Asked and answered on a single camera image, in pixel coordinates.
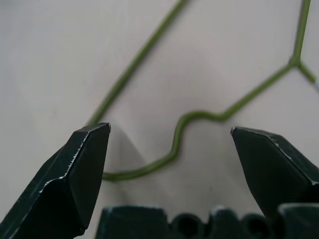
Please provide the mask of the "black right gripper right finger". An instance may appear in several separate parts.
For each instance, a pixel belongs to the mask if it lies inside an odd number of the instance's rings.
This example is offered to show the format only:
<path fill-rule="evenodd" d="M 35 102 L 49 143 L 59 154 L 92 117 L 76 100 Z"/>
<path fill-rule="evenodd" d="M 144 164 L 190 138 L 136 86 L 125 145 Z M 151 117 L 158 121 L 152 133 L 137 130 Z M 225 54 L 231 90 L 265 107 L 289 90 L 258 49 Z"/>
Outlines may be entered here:
<path fill-rule="evenodd" d="M 318 203 L 319 169 L 281 135 L 234 127 L 231 136 L 248 187 L 266 217 L 285 203 Z"/>

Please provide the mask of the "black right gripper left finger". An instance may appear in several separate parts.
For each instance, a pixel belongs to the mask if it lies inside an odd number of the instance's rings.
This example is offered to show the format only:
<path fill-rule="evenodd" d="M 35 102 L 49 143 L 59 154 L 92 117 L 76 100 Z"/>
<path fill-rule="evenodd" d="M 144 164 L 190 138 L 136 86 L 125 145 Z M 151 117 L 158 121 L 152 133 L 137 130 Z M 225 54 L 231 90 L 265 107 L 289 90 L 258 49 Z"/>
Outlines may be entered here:
<path fill-rule="evenodd" d="M 100 191 L 111 125 L 72 133 L 40 167 L 0 224 L 2 239 L 73 239 L 87 230 Z"/>

